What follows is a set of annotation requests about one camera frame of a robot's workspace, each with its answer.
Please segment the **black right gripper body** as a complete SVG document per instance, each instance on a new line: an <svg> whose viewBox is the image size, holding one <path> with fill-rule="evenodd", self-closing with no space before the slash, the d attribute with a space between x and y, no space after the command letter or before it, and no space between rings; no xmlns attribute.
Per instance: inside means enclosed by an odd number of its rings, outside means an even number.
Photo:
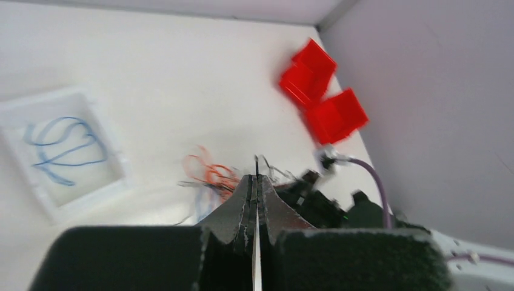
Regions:
<svg viewBox="0 0 514 291"><path fill-rule="evenodd" d="M335 200L328 199L315 184L321 175L305 171L292 182L277 186L278 196L304 220L316 228L342 228L347 224L347 213Z"/></svg>

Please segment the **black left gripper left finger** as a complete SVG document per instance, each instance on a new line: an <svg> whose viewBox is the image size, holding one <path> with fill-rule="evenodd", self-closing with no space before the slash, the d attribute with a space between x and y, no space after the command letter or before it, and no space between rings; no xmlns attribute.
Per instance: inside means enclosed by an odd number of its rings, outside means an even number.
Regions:
<svg viewBox="0 0 514 291"><path fill-rule="evenodd" d="M256 210L252 207L257 176L245 175L232 196L196 225L209 229L223 244L247 246L253 241Z"/></svg>

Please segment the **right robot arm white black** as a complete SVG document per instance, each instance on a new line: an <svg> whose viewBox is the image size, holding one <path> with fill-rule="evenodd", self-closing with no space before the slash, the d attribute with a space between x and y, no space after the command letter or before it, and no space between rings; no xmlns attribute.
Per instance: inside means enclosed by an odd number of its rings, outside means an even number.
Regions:
<svg viewBox="0 0 514 291"><path fill-rule="evenodd" d="M369 169L381 203L363 192L343 211L315 189L319 175L280 186L278 196L315 226L305 240L320 246L329 261L328 276L340 276L346 290L511 290L513 256L488 247L452 241L389 213L378 174Z"/></svg>

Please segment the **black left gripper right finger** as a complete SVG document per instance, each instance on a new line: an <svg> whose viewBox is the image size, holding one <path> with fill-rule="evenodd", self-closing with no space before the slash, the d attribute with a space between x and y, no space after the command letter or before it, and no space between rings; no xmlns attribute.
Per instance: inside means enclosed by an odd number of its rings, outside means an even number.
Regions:
<svg viewBox="0 0 514 291"><path fill-rule="evenodd" d="M283 230L315 228L278 196L271 180L262 174L257 177L257 200L261 237L272 246Z"/></svg>

